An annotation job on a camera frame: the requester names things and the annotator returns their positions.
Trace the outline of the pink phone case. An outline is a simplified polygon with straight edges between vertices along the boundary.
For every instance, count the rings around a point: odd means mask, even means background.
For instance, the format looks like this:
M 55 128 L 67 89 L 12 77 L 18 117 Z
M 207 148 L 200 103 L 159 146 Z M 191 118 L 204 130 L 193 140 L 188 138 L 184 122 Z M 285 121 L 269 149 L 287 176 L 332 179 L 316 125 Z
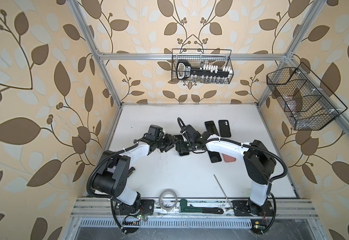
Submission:
M 225 163 L 233 163 L 236 161 L 236 158 L 231 157 L 229 155 L 225 155 L 225 154 L 222 154 L 222 158 L 223 158 Z

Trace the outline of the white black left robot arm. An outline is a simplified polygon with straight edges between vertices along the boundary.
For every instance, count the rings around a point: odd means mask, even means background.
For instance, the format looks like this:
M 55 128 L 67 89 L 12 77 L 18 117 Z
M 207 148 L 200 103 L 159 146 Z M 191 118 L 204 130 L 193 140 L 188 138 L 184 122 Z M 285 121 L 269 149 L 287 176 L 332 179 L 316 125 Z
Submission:
M 134 140 L 131 147 L 112 152 L 103 152 L 99 164 L 90 174 L 86 191 L 91 198 L 105 198 L 110 201 L 111 213 L 118 228 L 127 234 L 128 230 L 117 220 L 114 202 L 140 210 L 141 195 L 127 186 L 130 164 L 148 156 L 156 149 L 168 152 L 178 143 L 173 135 L 164 133 L 163 128 L 151 125 L 142 138 Z

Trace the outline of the black phone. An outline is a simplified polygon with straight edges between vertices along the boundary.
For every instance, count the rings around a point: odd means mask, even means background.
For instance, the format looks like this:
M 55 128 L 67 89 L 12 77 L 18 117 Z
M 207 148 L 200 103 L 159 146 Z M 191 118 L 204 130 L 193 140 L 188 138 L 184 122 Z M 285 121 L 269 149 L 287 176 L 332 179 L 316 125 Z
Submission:
M 204 122 L 204 125 L 206 127 L 206 130 L 211 133 L 212 135 L 217 135 L 219 136 L 218 130 L 215 126 L 214 121 L 206 121 Z
M 188 143 L 184 141 L 183 136 L 174 135 L 174 139 L 177 140 L 175 144 L 175 150 L 177 151 L 178 155 L 180 157 L 188 156 L 189 155 Z

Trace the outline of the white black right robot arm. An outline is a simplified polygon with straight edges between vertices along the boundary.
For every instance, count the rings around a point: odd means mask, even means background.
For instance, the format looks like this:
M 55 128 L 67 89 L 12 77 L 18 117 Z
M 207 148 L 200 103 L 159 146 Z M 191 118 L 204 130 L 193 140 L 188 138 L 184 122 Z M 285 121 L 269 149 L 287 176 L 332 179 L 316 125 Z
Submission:
M 271 192 L 272 184 L 275 180 L 287 175 L 285 162 L 278 155 L 268 151 L 261 141 L 242 143 L 210 132 L 200 134 L 191 125 L 185 125 L 180 117 L 177 118 L 177 123 L 180 127 L 180 134 L 185 138 L 184 148 L 187 152 L 195 154 L 216 152 L 243 160 L 247 175 L 252 180 L 250 195 L 244 210 L 251 215 L 259 216 L 265 213 L 268 198 L 272 199 L 270 223 L 265 227 L 255 224 L 251 229 L 256 235 L 266 234 L 274 224 L 276 217 L 276 199 Z

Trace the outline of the black phone case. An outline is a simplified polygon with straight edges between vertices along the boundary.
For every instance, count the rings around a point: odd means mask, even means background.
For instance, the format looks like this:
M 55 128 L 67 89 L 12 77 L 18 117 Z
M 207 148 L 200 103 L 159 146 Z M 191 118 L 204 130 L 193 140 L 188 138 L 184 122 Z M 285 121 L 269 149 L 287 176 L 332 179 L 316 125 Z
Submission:
M 230 131 L 230 126 L 229 126 L 228 120 L 219 120 L 218 126 L 219 126 L 219 133 L 220 133 L 221 137 L 231 138 L 231 131 Z

